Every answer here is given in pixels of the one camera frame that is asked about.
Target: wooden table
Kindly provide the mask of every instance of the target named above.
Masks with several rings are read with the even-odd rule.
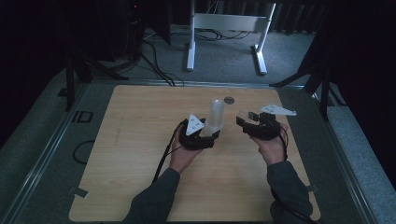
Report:
[[[193,113],[206,118],[213,99],[234,98],[224,109],[224,128],[214,147],[205,149],[182,174],[169,221],[271,220],[274,201],[266,182],[266,165],[257,145],[235,123],[240,109],[282,105],[274,90],[118,86],[109,102],[79,187],[88,197],[75,197],[73,221],[120,221],[132,198],[148,187],[176,126]],[[285,116],[277,120],[288,124]],[[289,161],[309,181],[289,130]],[[163,170],[168,166],[165,161]],[[320,212],[313,193],[313,219]]]

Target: gray carpet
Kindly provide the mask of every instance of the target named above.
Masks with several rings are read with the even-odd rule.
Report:
[[[284,35],[271,33],[266,41],[265,57],[268,75],[258,75],[250,47],[258,39],[249,35],[241,40],[198,41],[195,56],[195,69],[185,70],[187,57],[186,44],[189,38],[184,35],[172,36],[172,45],[148,39],[158,55],[158,64],[166,73],[172,73],[183,79],[186,85],[265,87],[266,84],[283,80],[295,73],[310,42],[312,35]],[[153,60],[152,49],[144,45],[143,54]],[[59,129],[59,123],[65,121],[60,141],[54,143],[55,151],[49,157],[49,165],[37,182],[35,190],[25,198],[27,204],[19,207],[15,223],[72,223],[68,211],[74,196],[67,191],[77,186],[84,165],[73,160],[74,148],[87,140],[95,138],[111,92],[117,84],[166,85],[155,73],[143,68],[149,65],[140,60],[132,68],[125,69],[123,75],[130,78],[118,81],[94,71],[94,81],[88,85],[79,85],[81,99],[71,112],[64,112],[65,99],[58,97],[58,91],[64,87],[64,73],[55,77],[37,100],[29,115],[17,131],[0,150],[1,175],[0,217],[4,217],[11,206],[23,179],[29,175],[41,152],[45,151],[52,134]],[[304,78],[293,85],[304,85]],[[290,126],[300,150],[310,182],[318,186],[316,197],[323,223],[361,223],[361,218],[347,185],[337,168],[333,155],[332,139],[327,127],[318,113],[318,101],[304,92],[295,89],[282,89],[279,94],[284,106],[294,108],[299,116],[290,118]],[[73,122],[76,111],[92,112],[89,123]],[[86,144],[83,150],[88,157],[92,146]]]

